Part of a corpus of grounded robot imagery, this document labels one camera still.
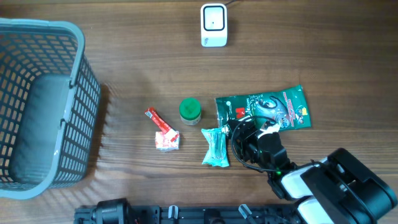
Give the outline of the mint tissue pack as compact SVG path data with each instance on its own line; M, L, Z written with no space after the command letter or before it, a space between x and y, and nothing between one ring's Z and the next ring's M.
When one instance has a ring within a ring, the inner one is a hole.
M209 148L202 164L213 167L228 167L228 155L226 150L226 137L229 132L227 126L213 129L202 129L201 133L208 141Z

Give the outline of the green 3M gloves packet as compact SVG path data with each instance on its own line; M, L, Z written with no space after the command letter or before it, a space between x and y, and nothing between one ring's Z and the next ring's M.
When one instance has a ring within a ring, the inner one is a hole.
M301 85L278 92L236 95L215 99L218 126L229 120L243 120L256 117L260 128L267 118L279 124L280 130L309 128L312 126L310 112Z

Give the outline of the chicken seasoning jar green lid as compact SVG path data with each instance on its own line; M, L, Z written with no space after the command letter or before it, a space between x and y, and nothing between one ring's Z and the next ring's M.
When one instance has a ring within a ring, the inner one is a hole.
M201 104L195 98L186 98L180 103L179 113L184 124L196 125L201 120Z

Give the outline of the red tissue box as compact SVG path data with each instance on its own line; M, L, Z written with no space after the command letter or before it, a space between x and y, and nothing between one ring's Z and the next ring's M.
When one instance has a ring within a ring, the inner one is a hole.
M167 139L162 131L155 133L155 148L161 152L173 151L179 149L180 136L175 141Z

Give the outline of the long red sachet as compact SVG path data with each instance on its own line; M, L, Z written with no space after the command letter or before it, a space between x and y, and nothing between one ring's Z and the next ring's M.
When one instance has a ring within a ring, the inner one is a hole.
M155 108L150 107L144 113L158 126L168 140L174 142L178 139L179 133L159 116Z

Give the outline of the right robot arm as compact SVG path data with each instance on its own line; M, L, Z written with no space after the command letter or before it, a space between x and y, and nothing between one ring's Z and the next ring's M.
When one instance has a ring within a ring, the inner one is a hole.
M298 166L282 145L279 124L258 117L230 120L231 150L248 169L267 174L281 199L296 200L304 223L377 223L396 208L397 195L374 172L344 148L320 161Z

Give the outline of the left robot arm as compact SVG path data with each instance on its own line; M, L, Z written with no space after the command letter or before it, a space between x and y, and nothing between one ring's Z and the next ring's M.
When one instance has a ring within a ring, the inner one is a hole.
M134 224L136 220L134 212L125 198L99 202L91 219L96 224Z

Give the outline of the grey plastic mesh basket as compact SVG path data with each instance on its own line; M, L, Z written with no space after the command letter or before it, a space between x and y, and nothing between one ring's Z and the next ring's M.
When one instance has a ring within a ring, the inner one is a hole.
M1 19L1 197L84 178L100 98L75 24Z

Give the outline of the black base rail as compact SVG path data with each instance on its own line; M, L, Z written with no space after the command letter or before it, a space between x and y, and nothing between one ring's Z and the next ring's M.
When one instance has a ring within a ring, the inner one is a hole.
M75 210L74 223L95 223L91 215L95 206ZM135 223L303 223L293 205L248 206L247 218L238 207L170 207L131 206Z

